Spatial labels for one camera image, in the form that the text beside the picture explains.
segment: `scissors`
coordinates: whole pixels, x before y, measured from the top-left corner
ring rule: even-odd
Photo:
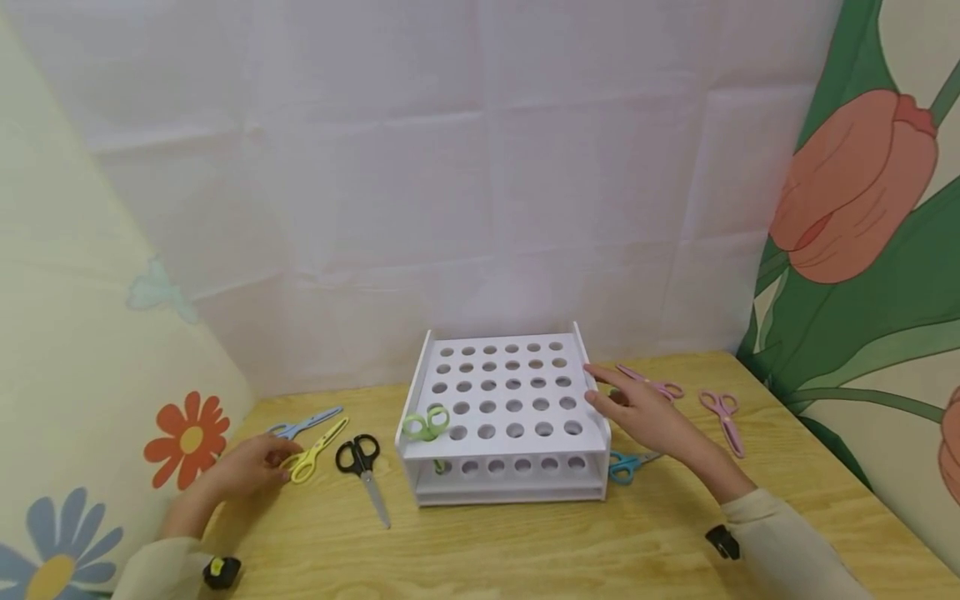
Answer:
[[[336,408],[331,408],[328,411],[323,411],[311,417],[310,419],[302,420],[299,423],[277,423],[273,427],[267,430],[267,433],[272,433],[278,438],[286,438],[287,440],[293,440],[297,437],[297,434],[304,429],[309,429],[318,423],[322,423],[325,420],[333,417],[334,415],[340,413],[344,410],[343,406],[338,406]]]
[[[440,416],[443,416],[444,420],[437,423],[437,418]],[[426,418],[415,413],[404,419],[402,428],[403,433],[413,440],[433,442],[446,431],[448,425],[450,425],[450,413],[443,406],[434,406],[426,412]],[[434,461],[433,469],[438,475],[443,474],[444,463]]]
[[[737,431],[736,425],[733,424],[733,413],[740,408],[740,402],[736,399],[736,396],[731,396],[730,394],[715,394],[714,392],[703,390],[700,392],[700,403],[707,407],[708,410],[713,411],[720,419],[720,427],[723,428],[723,435],[727,438],[727,444],[730,445],[730,450],[733,450],[733,454],[737,458],[743,458],[745,455],[743,442],[740,440],[740,432]]]
[[[634,473],[638,468],[656,461],[663,455],[659,452],[645,452],[639,455],[621,454],[611,450],[610,456],[613,459],[608,469],[610,478],[621,486],[629,486],[634,481]]]
[[[372,453],[368,454],[363,449],[361,443],[364,441],[373,444]],[[340,458],[345,452],[352,457],[349,465],[344,465]],[[380,442],[370,434],[361,433],[352,440],[343,442],[340,447],[337,448],[337,468],[343,473],[353,473],[360,478],[364,487],[367,488],[367,494],[370,495],[370,501],[373,503],[373,507],[380,517],[380,522],[383,523],[386,529],[390,529],[390,516],[387,515],[387,507],[383,504],[383,496],[380,495],[380,489],[376,486],[376,482],[373,481],[373,461],[376,460],[377,456],[380,456]]]
[[[317,455],[329,446],[334,438],[340,435],[340,432],[344,430],[344,427],[346,427],[349,422],[350,417],[343,417],[337,421],[337,424],[330,427],[329,431],[324,433],[324,436],[317,440],[317,443],[313,444],[308,450],[298,452],[280,463],[280,468],[292,468],[290,471],[290,481],[303,483],[309,479],[313,475],[313,471],[317,469]]]
[[[647,379],[640,373],[634,371],[633,369],[625,365],[617,365],[616,367],[620,369],[620,372],[627,375],[631,379],[635,379],[637,381],[643,381],[654,386],[655,388],[657,388],[658,392],[666,396],[666,399],[670,400],[671,402],[676,399],[684,397],[684,388],[680,387],[676,383],[673,383],[672,381],[663,381],[663,382],[651,381],[650,379]]]

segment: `yellow flower center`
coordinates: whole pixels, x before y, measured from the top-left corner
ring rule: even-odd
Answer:
[[[58,554],[42,564],[27,586],[26,600],[54,600],[73,577],[73,559]]]
[[[200,447],[204,440],[204,430],[199,425],[194,425],[183,432],[180,436],[180,450],[184,454],[193,454]]]

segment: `pink scissors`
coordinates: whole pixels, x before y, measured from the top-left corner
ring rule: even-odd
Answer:
[[[740,408],[740,402],[736,399],[736,396],[715,394],[703,390],[700,392],[700,403],[720,419],[720,426],[723,428],[723,435],[727,438],[730,450],[733,450],[733,454],[737,458],[743,458],[745,456],[743,442],[740,441],[740,432],[736,430],[736,425],[733,424],[733,413]]]
[[[673,383],[672,381],[664,381],[664,382],[651,381],[646,377],[644,377],[643,375],[641,375],[640,373],[634,371],[633,369],[625,365],[617,365],[616,367],[620,369],[620,372],[627,375],[631,379],[635,379],[637,381],[644,381],[654,386],[655,388],[657,388],[657,391],[663,394],[666,397],[666,399],[670,400],[671,402],[678,398],[684,397],[684,388],[680,387],[676,383]]]

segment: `butterfly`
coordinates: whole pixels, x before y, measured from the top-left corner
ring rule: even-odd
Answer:
[[[147,261],[147,274],[137,276],[130,284],[127,296],[127,308],[130,310],[150,310],[170,302],[180,318],[190,324],[200,322],[200,315],[178,285],[170,282],[167,270],[163,268],[159,256]]]

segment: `black scissors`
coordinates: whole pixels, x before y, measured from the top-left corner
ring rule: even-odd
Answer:
[[[363,449],[363,442],[373,444],[373,452],[368,454],[367,451]],[[349,454],[352,459],[349,465],[345,465],[340,458],[345,452]],[[380,456],[380,442],[372,435],[361,433],[352,440],[343,442],[340,447],[337,448],[337,468],[343,473],[353,473],[360,478],[364,487],[367,488],[370,501],[373,503],[373,507],[376,509],[380,521],[384,527],[390,529],[390,516],[387,515],[387,507],[383,504],[383,496],[380,495],[380,489],[376,486],[376,482],[373,481],[373,461],[376,460],[377,456]]]

